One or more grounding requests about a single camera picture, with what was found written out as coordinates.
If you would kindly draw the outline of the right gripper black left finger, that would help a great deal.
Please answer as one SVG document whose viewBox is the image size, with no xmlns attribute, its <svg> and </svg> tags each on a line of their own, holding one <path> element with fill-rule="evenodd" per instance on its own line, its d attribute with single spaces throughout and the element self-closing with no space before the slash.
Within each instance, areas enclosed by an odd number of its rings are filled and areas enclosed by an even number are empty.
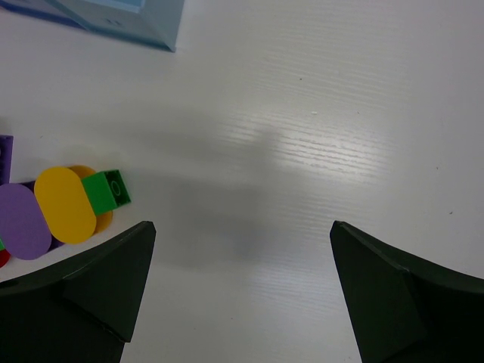
<svg viewBox="0 0 484 363">
<path fill-rule="evenodd" d="M 154 251 L 143 221 L 1 283 L 3 362 L 118 362 L 132 340 Z"/>
</svg>

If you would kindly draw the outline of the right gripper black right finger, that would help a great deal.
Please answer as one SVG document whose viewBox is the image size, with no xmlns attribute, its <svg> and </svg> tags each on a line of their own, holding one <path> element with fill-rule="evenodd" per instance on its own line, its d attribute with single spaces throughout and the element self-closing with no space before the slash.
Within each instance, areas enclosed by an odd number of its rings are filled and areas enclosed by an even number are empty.
<svg viewBox="0 0 484 363">
<path fill-rule="evenodd" d="M 481 362 L 483 281 L 335 221 L 330 245 L 363 362 Z"/>
</svg>

